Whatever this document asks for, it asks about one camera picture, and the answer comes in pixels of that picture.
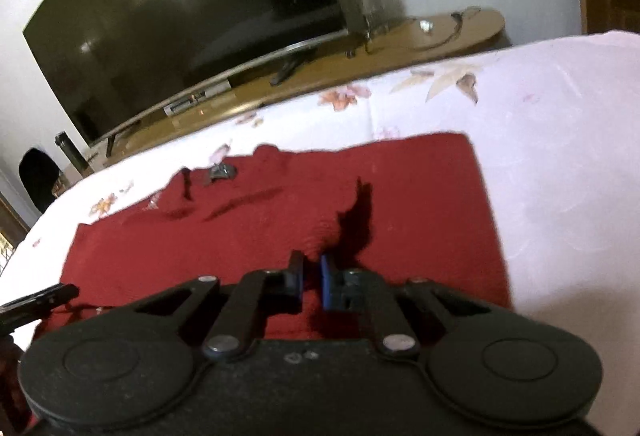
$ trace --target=wooden tv stand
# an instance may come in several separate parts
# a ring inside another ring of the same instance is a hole
[[[166,117],[162,111],[156,113],[121,134],[114,143],[110,158],[106,159],[104,156],[106,142],[102,143],[105,145],[101,144],[91,149],[90,153],[97,152],[90,161],[91,166],[95,171],[99,171],[128,156],[178,139],[211,124],[304,93],[339,86],[352,80],[368,78],[414,64],[485,50],[498,41],[504,29],[503,16],[493,9],[481,9],[465,19],[459,34],[453,38],[451,36],[456,29],[456,21],[450,14],[430,16],[425,20],[433,23],[430,34],[420,29],[419,21],[404,20],[387,33],[373,39],[369,44],[370,54],[365,51],[364,46],[358,46],[354,51],[354,57],[351,58],[342,50],[305,64],[279,86],[270,86],[271,74],[267,74],[178,115]]]

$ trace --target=red cloth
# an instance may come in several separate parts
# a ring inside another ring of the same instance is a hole
[[[462,135],[337,153],[264,145],[225,163],[238,169],[232,181],[206,185],[205,171],[183,169],[161,192],[158,209],[147,199],[80,225],[61,279],[81,290],[72,304],[118,306],[198,275],[234,283],[250,270],[285,267],[293,249],[312,261],[334,249],[343,266],[392,283],[427,277],[510,305],[482,177]],[[44,328],[68,317],[55,314]],[[330,320],[316,289],[305,293],[303,314],[271,318],[267,336],[336,336]]]

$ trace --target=metal screw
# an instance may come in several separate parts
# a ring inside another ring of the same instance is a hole
[[[393,335],[387,335],[382,340],[382,343],[389,351],[408,351],[415,346],[415,339],[409,335],[394,333]]]
[[[289,364],[299,364],[302,362],[302,355],[300,353],[287,353],[284,355],[284,360]]]
[[[429,20],[420,20],[420,29],[425,34],[430,34],[433,32],[433,23]]]
[[[240,347],[240,340],[233,335],[216,335],[207,341],[207,346],[216,353],[228,353]]]

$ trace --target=tv screen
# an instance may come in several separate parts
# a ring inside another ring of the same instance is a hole
[[[24,37],[93,143],[217,74],[344,29],[337,0],[44,0]]]

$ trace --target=bed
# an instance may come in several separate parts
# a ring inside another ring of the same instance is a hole
[[[609,32],[394,71],[260,109],[156,147],[64,193],[0,277],[3,302],[58,282],[78,223],[261,143],[338,150],[436,131],[468,135],[514,307],[590,342],[604,382],[588,419],[640,428],[640,36]],[[34,325],[15,333],[25,348]]]

